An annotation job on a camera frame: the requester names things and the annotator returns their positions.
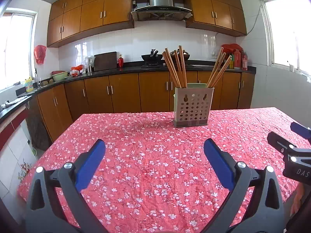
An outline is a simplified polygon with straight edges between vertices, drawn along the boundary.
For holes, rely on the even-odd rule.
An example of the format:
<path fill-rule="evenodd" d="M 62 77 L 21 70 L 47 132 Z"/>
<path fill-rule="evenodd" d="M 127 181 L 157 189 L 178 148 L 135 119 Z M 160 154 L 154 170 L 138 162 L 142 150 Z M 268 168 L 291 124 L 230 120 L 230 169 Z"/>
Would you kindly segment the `brown wooden chopstick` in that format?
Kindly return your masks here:
<path fill-rule="evenodd" d="M 174 67 L 173 63 L 170 61 L 170 58 L 169 58 L 169 56 L 167 55 L 166 52 L 163 52 L 162 55 L 164 57 L 164 60 L 166 62 L 166 65 L 168 67 L 168 70 L 170 72 L 170 75 L 171 75 L 171 77 L 173 79 L 173 82 L 174 82 L 175 86 L 177 88 L 180 88 L 181 85 L 180 85 L 179 78 L 178 78 L 178 75 L 176 73 L 176 70 L 175 70 L 175 67 Z"/>

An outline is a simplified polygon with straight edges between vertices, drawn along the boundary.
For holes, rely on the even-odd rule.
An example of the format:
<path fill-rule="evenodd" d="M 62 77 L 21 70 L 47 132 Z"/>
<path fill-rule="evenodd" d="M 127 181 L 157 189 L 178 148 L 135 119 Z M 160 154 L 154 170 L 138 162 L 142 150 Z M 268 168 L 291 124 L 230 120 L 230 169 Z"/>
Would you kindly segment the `green perforated utensil holder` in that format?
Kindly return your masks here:
<path fill-rule="evenodd" d="M 208 123 L 214 88 L 205 83 L 188 83 L 187 88 L 175 88 L 175 127 L 204 126 Z"/>

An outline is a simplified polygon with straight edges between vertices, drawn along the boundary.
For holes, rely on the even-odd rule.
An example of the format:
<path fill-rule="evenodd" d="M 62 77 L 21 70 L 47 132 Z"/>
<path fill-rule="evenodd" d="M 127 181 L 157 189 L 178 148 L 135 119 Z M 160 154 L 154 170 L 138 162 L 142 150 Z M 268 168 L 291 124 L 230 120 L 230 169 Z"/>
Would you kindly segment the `right window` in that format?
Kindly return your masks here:
<path fill-rule="evenodd" d="M 310 76 L 310 0 L 260 0 L 270 65 Z"/>

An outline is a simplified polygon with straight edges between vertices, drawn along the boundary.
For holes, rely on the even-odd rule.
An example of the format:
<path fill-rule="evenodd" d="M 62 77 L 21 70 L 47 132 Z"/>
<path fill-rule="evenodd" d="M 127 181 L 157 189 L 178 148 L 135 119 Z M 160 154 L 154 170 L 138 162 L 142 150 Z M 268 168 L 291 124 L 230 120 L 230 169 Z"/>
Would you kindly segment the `window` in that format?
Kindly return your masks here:
<path fill-rule="evenodd" d="M 310 76 L 310 0 L 260 0 L 270 65 Z"/>
<path fill-rule="evenodd" d="M 1 90 L 32 77 L 36 12 L 9 8 L 1 17 Z"/>

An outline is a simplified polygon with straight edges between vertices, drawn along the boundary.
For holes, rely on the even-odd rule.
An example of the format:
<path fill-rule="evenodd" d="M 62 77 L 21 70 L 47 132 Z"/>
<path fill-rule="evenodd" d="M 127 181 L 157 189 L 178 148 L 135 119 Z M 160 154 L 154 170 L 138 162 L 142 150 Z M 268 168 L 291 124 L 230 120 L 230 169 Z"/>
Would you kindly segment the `yellow detergent bottle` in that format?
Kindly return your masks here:
<path fill-rule="evenodd" d="M 25 90 L 27 93 L 34 90 L 32 77 L 29 77 L 28 79 L 25 80 Z"/>

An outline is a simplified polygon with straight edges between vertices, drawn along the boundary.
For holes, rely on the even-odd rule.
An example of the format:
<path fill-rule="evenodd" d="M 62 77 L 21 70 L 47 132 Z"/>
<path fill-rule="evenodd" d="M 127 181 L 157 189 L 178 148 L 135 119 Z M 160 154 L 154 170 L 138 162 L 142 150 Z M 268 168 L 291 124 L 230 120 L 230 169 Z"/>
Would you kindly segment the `green basin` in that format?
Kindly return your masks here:
<path fill-rule="evenodd" d="M 66 72 L 66 71 L 52 74 L 52 79 L 55 82 L 61 81 L 67 77 L 68 77 L 68 72 Z"/>

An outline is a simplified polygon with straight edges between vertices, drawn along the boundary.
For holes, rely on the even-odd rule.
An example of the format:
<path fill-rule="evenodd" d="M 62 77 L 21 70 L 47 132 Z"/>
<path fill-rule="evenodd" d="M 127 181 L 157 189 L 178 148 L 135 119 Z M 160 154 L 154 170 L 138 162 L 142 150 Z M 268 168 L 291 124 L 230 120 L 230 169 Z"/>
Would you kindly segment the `red white bag on counter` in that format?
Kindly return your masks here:
<path fill-rule="evenodd" d="M 70 75 L 73 77 L 76 77 L 76 76 L 79 76 L 85 73 L 86 73 L 86 67 L 82 64 L 79 66 L 71 67 L 70 69 Z"/>

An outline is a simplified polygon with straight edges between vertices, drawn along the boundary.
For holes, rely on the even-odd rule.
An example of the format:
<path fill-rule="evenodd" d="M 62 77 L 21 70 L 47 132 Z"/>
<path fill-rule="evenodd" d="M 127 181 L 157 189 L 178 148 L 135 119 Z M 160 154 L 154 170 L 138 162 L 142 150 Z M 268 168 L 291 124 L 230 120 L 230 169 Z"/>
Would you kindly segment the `pot with lid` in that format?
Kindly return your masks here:
<path fill-rule="evenodd" d="M 177 49 L 176 52 L 178 54 L 179 61 L 181 61 L 181 56 L 180 56 L 179 49 Z M 170 56 L 172 58 L 173 63 L 176 64 L 175 52 L 174 51 L 170 52 Z M 184 61 L 186 62 L 189 58 L 190 58 L 190 54 L 188 52 L 186 52 L 185 50 L 183 50 L 183 59 L 184 59 Z"/>

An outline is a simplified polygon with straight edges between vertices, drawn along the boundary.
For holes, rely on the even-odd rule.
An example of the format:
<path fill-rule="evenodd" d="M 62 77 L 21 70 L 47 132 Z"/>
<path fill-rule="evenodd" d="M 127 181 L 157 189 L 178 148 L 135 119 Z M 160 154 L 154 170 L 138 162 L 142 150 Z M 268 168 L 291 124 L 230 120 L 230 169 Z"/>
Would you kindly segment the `wooden lower cabinets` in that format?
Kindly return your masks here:
<path fill-rule="evenodd" d="M 250 108 L 255 75 L 225 72 L 217 82 L 212 110 Z M 36 96 L 52 141 L 82 114 L 173 111 L 175 85 L 168 72 L 93 77 L 61 83 Z"/>

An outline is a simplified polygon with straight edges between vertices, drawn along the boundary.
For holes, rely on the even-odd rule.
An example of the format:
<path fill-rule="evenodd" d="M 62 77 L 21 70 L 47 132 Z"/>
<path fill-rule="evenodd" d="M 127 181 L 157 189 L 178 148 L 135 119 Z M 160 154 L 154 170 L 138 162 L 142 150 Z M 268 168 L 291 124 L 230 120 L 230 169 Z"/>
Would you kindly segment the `wooden cabinets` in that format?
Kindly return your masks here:
<path fill-rule="evenodd" d="M 212 110 L 250 108 L 255 75 L 225 72 L 217 82 Z M 93 77 L 61 83 L 36 96 L 52 141 L 82 114 L 173 111 L 175 85 L 168 72 Z"/>
<path fill-rule="evenodd" d="M 241 0 L 58 0 L 50 10 L 47 45 L 60 47 L 137 21 L 185 21 L 188 28 L 247 34 Z"/>

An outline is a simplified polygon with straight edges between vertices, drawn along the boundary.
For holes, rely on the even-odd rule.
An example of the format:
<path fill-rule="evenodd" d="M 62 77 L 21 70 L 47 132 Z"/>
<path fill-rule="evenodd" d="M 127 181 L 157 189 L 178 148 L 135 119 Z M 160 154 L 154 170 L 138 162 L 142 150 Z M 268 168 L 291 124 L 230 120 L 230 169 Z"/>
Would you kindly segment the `dark wooden cutting board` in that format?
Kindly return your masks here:
<path fill-rule="evenodd" d="M 97 54 L 94 57 L 95 72 L 117 68 L 117 52 Z"/>

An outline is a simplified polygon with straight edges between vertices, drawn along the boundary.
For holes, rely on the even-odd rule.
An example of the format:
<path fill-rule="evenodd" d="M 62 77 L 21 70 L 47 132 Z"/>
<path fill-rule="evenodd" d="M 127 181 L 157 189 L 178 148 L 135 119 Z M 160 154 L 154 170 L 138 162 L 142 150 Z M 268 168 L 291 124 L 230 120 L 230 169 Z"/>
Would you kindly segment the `red bottle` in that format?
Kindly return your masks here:
<path fill-rule="evenodd" d="M 119 55 L 118 65 L 119 65 L 119 68 L 122 68 L 124 65 L 124 59 L 121 54 Z"/>

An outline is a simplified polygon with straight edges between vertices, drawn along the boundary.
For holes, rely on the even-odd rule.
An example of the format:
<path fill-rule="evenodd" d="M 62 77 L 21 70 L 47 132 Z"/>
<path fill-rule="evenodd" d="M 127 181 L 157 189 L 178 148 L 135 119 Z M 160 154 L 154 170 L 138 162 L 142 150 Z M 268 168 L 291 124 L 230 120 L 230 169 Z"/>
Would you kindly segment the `black wok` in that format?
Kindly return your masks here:
<path fill-rule="evenodd" d="M 163 55 L 159 54 L 159 51 L 156 49 L 152 49 L 149 54 L 142 55 L 141 58 L 143 59 L 144 63 L 159 63 L 162 60 Z"/>

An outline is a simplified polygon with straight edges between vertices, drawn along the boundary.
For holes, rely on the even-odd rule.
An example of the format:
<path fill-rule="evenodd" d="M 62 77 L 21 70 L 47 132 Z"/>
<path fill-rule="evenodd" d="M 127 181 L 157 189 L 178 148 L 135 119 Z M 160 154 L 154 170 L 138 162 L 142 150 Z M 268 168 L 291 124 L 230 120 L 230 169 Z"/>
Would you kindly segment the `left window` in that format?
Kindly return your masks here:
<path fill-rule="evenodd" d="M 1 17 L 1 90 L 32 77 L 36 12 L 9 8 Z"/>

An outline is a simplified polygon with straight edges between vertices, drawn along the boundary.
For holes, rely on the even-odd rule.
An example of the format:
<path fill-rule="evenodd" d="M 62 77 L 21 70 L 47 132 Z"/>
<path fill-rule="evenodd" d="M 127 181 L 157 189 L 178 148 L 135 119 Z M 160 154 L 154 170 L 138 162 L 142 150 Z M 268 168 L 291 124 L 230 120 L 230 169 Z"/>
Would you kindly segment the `steel range hood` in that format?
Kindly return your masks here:
<path fill-rule="evenodd" d="M 132 0 L 134 21 L 186 21 L 193 17 L 190 0 Z"/>

